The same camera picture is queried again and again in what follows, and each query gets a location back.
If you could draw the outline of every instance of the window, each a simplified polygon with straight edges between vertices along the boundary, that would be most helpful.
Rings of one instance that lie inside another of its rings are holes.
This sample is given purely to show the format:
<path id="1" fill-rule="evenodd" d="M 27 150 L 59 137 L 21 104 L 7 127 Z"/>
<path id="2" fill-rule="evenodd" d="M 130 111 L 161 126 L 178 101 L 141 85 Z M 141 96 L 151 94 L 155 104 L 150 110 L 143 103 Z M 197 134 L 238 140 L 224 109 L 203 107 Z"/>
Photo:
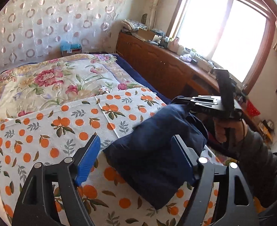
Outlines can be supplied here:
<path id="1" fill-rule="evenodd" d="M 180 45 L 227 69 L 243 85 L 263 54 L 269 14 L 257 0 L 182 0 L 171 34 L 180 38 Z"/>

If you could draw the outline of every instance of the blue gripper pad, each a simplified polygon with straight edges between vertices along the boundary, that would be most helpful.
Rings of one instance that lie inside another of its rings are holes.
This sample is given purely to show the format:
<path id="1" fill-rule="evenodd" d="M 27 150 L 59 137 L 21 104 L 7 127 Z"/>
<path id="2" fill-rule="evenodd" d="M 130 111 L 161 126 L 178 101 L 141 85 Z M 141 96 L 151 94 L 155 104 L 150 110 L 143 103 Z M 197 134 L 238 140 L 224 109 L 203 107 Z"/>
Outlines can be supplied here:
<path id="1" fill-rule="evenodd" d="M 178 165 L 180 175 L 190 185 L 194 185 L 197 180 L 194 175 L 194 167 L 197 166 L 198 155 L 194 149 L 186 146 L 179 135 L 172 137 L 171 150 Z"/>
<path id="2" fill-rule="evenodd" d="M 101 140 L 100 137 L 97 136 L 90 144 L 80 163 L 78 164 L 78 173 L 75 179 L 75 183 L 77 186 L 80 186 L 82 182 L 85 182 L 87 180 L 90 170 L 94 165 L 100 149 Z"/>

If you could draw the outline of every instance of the gray sleeve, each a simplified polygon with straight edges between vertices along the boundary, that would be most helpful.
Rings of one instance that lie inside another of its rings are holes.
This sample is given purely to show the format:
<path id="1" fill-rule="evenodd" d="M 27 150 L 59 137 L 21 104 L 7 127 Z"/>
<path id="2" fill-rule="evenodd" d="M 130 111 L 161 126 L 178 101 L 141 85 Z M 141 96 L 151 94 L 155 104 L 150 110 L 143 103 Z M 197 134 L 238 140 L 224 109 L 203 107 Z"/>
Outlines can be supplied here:
<path id="1" fill-rule="evenodd" d="M 243 141 L 229 147 L 239 157 L 239 167 L 263 207 L 277 200 L 277 156 L 263 143 L 259 133 L 248 129 Z"/>

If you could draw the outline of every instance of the person's arm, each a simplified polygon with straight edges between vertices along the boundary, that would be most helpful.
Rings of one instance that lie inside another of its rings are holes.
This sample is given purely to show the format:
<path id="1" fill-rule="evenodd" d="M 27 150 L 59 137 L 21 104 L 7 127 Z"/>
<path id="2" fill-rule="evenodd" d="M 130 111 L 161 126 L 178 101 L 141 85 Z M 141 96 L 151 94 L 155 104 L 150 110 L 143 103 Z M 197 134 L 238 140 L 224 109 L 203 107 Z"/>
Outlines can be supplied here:
<path id="1" fill-rule="evenodd" d="M 253 188 L 263 207 L 269 207 L 277 200 L 277 156 L 263 143 L 259 133 L 251 131 L 245 122 L 215 120 L 216 138 L 226 141 L 225 128 L 234 128 L 236 141 L 229 147 L 237 152 L 239 167 L 248 184 Z"/>

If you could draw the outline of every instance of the white curtain with circle pattern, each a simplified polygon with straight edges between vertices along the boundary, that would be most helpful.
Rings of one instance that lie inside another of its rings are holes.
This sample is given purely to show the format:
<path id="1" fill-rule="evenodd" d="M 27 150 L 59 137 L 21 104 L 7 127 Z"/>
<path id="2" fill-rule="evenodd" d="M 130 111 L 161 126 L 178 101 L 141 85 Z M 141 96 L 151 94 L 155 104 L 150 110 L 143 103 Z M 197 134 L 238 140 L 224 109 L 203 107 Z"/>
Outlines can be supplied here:
<path id="1" fill-rule="evenodd" d="M 0 67 L 59 52 L 112 51 L 111 27 L 125 0 L 10 0 L 0 12 Z"/>

